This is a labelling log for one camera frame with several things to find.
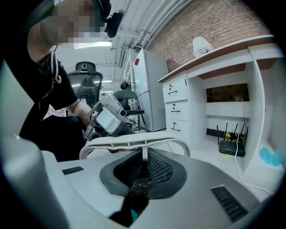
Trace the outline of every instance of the drawer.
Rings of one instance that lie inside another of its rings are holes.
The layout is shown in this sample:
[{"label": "drawer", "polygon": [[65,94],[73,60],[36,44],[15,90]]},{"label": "drawer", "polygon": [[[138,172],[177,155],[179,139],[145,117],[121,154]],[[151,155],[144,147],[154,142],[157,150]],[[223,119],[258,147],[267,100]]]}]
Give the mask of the drawer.
[{"label": "drawer", "polygon": [[188,99],[186,77],[176,77],[163,84],[164,102]]},{"label": "drawer", "polygon": [[166,119],[189,121],[189,101],[165,104]]},{"label": "drawer", "polygon": [[189,123],[167,119],[166,124],[169,133],[186,142],[189,141]]}]

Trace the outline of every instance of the red brick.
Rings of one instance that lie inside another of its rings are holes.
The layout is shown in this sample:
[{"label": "red brick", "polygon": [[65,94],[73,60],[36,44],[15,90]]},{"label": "red brick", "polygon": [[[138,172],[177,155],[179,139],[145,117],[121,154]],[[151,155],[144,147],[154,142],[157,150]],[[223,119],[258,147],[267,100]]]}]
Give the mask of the red brick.
[{"label": "red brick", "polygon": [[173,71],[194,58],[195,37],[217,48],[263,34],[271,33],[241,0],[193,0],[165,25],[148,50],[165,56]]}]

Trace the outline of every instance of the black office chair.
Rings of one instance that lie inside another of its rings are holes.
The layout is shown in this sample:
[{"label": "black office chair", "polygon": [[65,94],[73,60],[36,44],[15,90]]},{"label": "black office chair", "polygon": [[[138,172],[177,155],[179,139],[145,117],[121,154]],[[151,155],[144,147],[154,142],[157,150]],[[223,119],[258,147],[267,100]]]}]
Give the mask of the black office chair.
[{"label": "black office chair", "polygon": [[[90,75],[95,75],[93,83],[95,85],[95,93],[92,91],[81,91],[82,81]],[[77,97],[81,99],[86,99],[87,104],[93,108],[94,105],[99,101],[99,93],[101,89],[101,83],[103,76],[100,72],[96,71],[95,64],[88,61],[78,62],[76,64],[76,70],[68,74],[72,85],[80,85],[74,87],[74,91]]]},{"label": "black office chair", "polygon": [[[127,123],[127,125],[132,128],[132,125],[138,124],[138,130],[140,131],[140,115],[141,115],[145,130],[146,130],[146,132],[148,132],[147,127],[146,127],[146,123],[145,123],[145,120],[143,117],[144,110],[141,110],[140,104],[139,104],[139,101],[138,101],[138,98],[137,98],[137,95],[135,94],[135,92],[130,91],[131,85],[128,84],[126,81],[123,81],[120,85],[120,88],[122,90],[114,92],[113,95],[120,102],[123,109],[126,110],[126,117],[128,117],[130,115],[138,115],[138,122],[137,123]],[[138,110],[131,110],[131,108],[128,104],[128,99],[136,99],[137,100]]]}]

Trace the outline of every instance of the blue object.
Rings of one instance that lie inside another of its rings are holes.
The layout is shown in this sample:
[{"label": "blue object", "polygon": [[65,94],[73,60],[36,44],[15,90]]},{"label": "blue object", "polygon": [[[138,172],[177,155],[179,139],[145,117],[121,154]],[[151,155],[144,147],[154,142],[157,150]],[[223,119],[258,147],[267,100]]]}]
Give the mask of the blue object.
[{"label": "blue object", "polygon": [[135,222],[135,220],[138,218],[138,214],[133,209],[131,209],[131,214],[132,214],[133,222]]},{"label": "blue object", "polygon": [[281,150],[277,150],[274,154],[271,153],[267,148],[263,147],[259,151],[261,159],[269,165],[278,166],[283,163],[283,157]]}]

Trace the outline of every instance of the white refrigerator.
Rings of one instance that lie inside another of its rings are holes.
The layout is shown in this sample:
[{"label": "white refrigerator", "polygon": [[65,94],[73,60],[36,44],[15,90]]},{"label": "white refrigerator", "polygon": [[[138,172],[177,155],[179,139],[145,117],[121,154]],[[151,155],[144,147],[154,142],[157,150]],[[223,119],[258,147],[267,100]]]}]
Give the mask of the white refrigerator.
[{"label": "white refrigerator", "polygon": [[136,95],[148,131],[166,128],[163,84],[158,80],[168,74],[164,57],[141,49],[134,63]]}]

